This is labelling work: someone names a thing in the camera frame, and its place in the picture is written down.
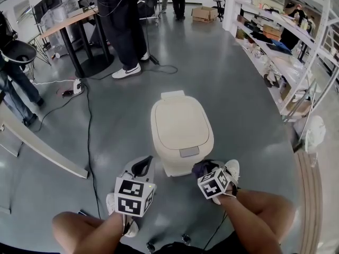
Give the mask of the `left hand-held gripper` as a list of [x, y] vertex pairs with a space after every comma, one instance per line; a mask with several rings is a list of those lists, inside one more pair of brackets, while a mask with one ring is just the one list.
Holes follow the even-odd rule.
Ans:
[[[142, 179], [153, 179], [155, 158], [142, 156], [128, 162], [124, 170]], [[157, 186], [153, 183], [117, 177], [114, 188], [115, 211], [134, 217], [143, 217], [153, 202]]]

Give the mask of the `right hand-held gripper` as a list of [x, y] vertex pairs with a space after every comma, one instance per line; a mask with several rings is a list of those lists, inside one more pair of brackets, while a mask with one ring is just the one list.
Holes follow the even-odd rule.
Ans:
[[206, 199], [212, 199], [225, 193], [230, 183], [229, 175], [225, 173], [225, 164], [222, 161], [213, 160], [211, 167], [215, 171], [198, 178], [198, 187]]

